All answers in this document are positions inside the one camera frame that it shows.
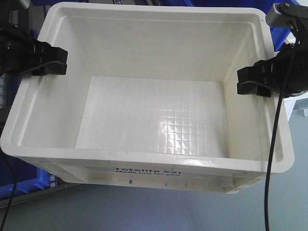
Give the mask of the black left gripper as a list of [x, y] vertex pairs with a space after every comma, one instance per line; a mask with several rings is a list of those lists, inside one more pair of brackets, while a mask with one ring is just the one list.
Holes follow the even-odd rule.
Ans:
[[68, 52], [36, 41], [15, 24], [0, 25], [0, 74], [65, 75]]

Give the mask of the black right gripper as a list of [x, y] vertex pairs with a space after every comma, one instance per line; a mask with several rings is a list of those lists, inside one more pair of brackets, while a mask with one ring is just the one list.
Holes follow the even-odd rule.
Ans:
[[308, 91], [308, 47], [285, 44], [274, 58], [237, 70], [237, 77], [239, 95], [271, 97], [271, 91], [279, 93], [285, 84], [285, 98], [300, 96]]

